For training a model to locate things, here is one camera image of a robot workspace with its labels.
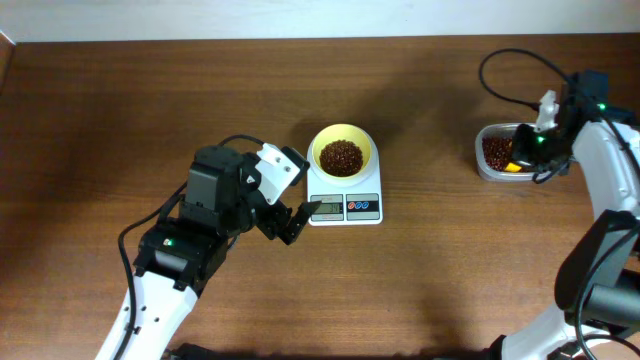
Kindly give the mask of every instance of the white wall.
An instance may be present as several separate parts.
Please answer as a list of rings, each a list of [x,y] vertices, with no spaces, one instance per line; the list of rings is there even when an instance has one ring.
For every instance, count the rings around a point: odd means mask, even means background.
[[[0,0],[23,41],[640,32],[640,0]]]

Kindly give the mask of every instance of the roasted coffee bean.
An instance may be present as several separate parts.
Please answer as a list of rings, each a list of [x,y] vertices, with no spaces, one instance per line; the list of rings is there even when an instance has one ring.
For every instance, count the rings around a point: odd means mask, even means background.
[[[362,168],[362,150],[351,141],[334,141],[320,152],[320,166],[327,174],[339,177],[355,175]]]
[[[511,162],[512,141],[509,138],[488,137],[482,139],[484,158],[495,171],[504,171]],[[530,172],[531,169],[522,168],[519,172]]]

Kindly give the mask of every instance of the white scale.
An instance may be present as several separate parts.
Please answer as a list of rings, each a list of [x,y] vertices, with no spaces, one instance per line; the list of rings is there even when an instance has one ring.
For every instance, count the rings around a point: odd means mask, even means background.
[[[337,140],[354,142],[363,154],[363,167],[349,177],[335,177],[320,168],[324,147]],[[307,200],[322,201],[311,215],[314,226],[375,225],[382,222],[380,161],[373,139],[364,130],[347,124],[332,125],[313,139],[307,152]]]

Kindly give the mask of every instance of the small container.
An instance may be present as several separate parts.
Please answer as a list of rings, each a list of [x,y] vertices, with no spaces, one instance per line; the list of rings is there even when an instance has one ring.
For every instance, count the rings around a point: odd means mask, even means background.
[[[520,124],[521,123],[489,125],[478,133],[476,137],[476,160],[478,160],[478,174],[480,174],[483,179],[500,182],[531,181],[534,174],[532,172],[512,173],[493,170],[485,161],[484,150],[482,149],[482,139],[488,137],[510,139]]]

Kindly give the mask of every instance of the wooden table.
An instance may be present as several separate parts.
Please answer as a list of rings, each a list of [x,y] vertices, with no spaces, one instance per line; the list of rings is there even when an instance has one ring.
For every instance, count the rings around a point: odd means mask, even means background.
[[[0,96],[0,358],[95,356],[126,290],[116,236],[196,149],[250,133],[306,153],[339,122],[379,147],[383,224],[308,227],[291,247],[243,235],[171,345],[433,355],[517,331],[553,302],[593,214],[578,166],[543,186],[478,176],[482,127],[535,120],[478,83],[502,47],[607,72],[611,101],[640,109],[638,34],[18,45]],[[560,88],[533,60],[495,60],[504,94]]]

